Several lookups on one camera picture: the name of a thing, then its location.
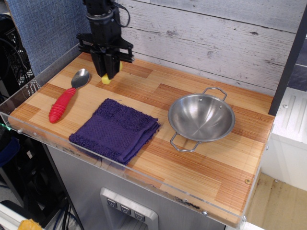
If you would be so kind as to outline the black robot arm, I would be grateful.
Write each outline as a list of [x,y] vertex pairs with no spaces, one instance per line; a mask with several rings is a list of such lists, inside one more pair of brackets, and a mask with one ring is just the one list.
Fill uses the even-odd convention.
[[112,80],[120,71],[120,64],[133,62],[133,44],[124,40],[121,29],[127,27],[120,22],[119,9],[127,10],[114,0],[84,0],[86,18],[91,32],[77,34],[79,50],[92,57],[97,74]]

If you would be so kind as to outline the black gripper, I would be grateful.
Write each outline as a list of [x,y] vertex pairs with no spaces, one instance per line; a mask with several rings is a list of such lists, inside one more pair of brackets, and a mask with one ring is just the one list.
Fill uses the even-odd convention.
[[[77,34],[79,40],[79,50],[90,53],[97,74],[103,77],[107,74],[109,79],[113,79],[119,72],[120,60],[133,62],[133,44],[121,37],[121,28],[118,13],[104,13],[101,15],[86,14],[89,20],[91,32],[87,34]],[[106,51],[114,51],[113,54],[105,54]]]

